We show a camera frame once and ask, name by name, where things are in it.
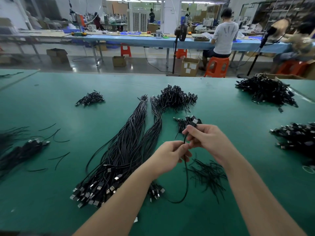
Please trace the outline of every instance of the gray floor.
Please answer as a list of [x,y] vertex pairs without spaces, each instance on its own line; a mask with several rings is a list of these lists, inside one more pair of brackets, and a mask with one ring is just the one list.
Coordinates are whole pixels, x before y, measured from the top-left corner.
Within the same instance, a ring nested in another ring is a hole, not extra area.
[[[50,45],[40,44],[36,45],[36,49],[40,54],[40,61],[34,53],[34,50],[29,45],[23,45],[22,49],[24,55],[20,55],[18,47],[14,43],[6,43],[1,46],[4,50],[4,54],[13,54],[20,63],[11,65],[0,65],[0,68],[11,68],[11,69],[40,69],[43,72],[101,72],[101,73],[133,73],[133,74],[147,74],[147,75],[165,75],[168,71],[172,71],[173,66],[173,54],[170,50],[169,55],[169,68],[166,68],[166,49],[155,49],[155,48],[143,48],[143,47],[131,47],[132,57],[126,57],[127,66],[123,68],[115,68],[112,64],[112,56],[120,55],[120,48],[108,49],[103,51],[104,62],[100,62],[99,67],[96,67],[91,48],[83,46],[73,45]],[[68,53],[69,63],[53,65],[50,61],[49,56],[46,55],[46,49],[50,48],[61,48],[65,49]],[[201,59],[202,51],[190,50],[187,57]],[[237,53],[234,62],[230,62],[230,67],[227,71],[227,77],[235,77],[239,73],[247,73],[250,65],[252,64],[253,57],[249,58],[244,56],[241,66],[236,71],[236,64],[240,59],[240,54]],[[256,62],[251,75],[261,72],[267,72],[270,68],[271,58],[259,57]],[[175,72],[180,72],[182,59],[176,59],[175,61]],[[198,71],[197,76],[203,76],[203,71]]]

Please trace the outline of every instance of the black hair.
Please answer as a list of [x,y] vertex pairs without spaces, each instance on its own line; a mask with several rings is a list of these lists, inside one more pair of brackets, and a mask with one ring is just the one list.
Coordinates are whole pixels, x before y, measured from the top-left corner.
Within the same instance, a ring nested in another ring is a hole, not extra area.
[[232,17],[232,9],[226,8],[222,11],[221,18],[229,19]]
[[310,35],[314,30],[314,25],[311,22],[303,22],[301,25],[297,27],[297,31],[301,34]]

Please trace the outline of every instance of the person in black shirt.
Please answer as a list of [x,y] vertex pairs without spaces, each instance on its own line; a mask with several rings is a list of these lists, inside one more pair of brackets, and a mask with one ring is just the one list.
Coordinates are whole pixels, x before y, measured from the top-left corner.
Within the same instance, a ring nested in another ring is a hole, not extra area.
[[151,8],[150,11],[151,11],[150,14],[149,14],[149,16],[150,16],[150,23],[153,23],[153,22],[154,22],[155,15],[154,15],[154,13],[153,13],[153,9],[152,9],[152,8]]

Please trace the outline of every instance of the black shirt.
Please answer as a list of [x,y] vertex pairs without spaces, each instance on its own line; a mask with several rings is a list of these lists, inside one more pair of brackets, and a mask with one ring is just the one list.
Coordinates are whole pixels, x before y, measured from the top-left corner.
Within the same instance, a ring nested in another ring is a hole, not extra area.
[[149,16],[150,16],[150,23],[153,23],[153,22],[154,22],[154,18],[155,18],[154,13],[151,12],[151,13],[149,14]]

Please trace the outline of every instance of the red stool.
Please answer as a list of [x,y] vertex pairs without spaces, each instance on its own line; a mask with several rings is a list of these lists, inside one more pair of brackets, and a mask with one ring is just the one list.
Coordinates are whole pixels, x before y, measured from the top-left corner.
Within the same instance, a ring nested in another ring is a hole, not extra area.
[[227,72],[227,67],[229,66],[230,59],[229,58],[216,58],[212,57],[208,64],[207,64],[207,69],[204,74],[204,77],[210,76],[213,78],[225,78],[226,72]]
[[178,49],[176,51],[176,58],[180,59],[182,56],[187,57],[187,50],[184,51],[184,49]]
[[301,62],[297,60],[287,60],[279,68],[277,75],[298,75],[301,76],[306,67],[308,66],[307,62]]
[[124,50],[124,46],[120,46],[120,56],[129,55],[131,57],[130,46],[127,46],[127,50]]

